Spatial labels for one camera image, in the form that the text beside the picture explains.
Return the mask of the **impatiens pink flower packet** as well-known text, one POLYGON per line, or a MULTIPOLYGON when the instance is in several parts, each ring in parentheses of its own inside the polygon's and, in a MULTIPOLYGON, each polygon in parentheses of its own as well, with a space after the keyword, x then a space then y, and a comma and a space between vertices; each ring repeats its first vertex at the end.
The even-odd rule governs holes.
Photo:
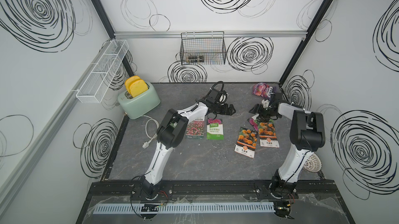
POLYGON ((250 118, 250 119, 248 119, 248 121, 249 121, 249 123, 250 123, 250 125, 256 130, 256 131, 258 131, 258 127, 259 127, 259 121, 257 120, 257 119, 253 119, 253 118, 250 118))

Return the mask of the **mixed flowers seed packet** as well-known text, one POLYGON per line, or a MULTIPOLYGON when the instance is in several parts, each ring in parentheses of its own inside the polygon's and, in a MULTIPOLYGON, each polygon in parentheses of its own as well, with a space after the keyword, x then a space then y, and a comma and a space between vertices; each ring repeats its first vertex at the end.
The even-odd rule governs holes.
POLYGON ((186 129, 186 137, 191 139, 203 139, 205 133, 205 117, 196 118, 190 122, 186 129))

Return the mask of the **small marigold seed packet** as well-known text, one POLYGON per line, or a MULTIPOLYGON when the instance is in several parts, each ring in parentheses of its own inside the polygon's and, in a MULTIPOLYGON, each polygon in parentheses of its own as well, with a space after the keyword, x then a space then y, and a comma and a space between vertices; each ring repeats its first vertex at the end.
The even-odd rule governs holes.
POLYGON ((258 136, 261 147, 279 148, 277 141, 276 129, 273 120, 269 122, 260 122, 258 124, 258 136))

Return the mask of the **large marigold seed packet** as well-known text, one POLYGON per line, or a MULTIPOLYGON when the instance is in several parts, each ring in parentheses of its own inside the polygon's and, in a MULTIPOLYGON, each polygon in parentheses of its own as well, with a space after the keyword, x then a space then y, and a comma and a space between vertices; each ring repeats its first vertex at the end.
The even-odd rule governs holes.
POLYGON ((246 157, 254 158, 258 141, 259 138, 256 131, 241 127, 234 151, 246 157))

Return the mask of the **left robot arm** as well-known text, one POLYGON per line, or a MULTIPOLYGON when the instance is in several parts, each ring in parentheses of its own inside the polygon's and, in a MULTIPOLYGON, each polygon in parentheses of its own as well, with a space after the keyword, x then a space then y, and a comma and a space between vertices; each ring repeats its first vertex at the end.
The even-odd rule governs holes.
POLYGON ((231 116, 236 113, 232 104, 227 103, 228 93, 224 82, 212 85, 208 93, 195 101, 195 104, 182 109, 169 109, 157 129, 156 151, 148 170, 140 177, 143 192, 148 198, 155 198, 167 161, 172 151, 182 142, 188 125, 209 113, 215 116, 231 116))

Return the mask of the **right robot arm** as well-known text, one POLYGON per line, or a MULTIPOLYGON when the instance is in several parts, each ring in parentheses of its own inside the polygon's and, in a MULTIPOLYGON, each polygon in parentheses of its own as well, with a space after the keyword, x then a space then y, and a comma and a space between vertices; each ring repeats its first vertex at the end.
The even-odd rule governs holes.
POLYGON ((283 165, 272 177, 269 189, 273 197, 281 199, 295 191, 299 174, 311 155, 325 145, 325 127, 322 113, 310 112, 293 102, 277 100, 264 107, 256 104, 249 111, 261 122, 272 117, 290 119, 291 147, 283 165))

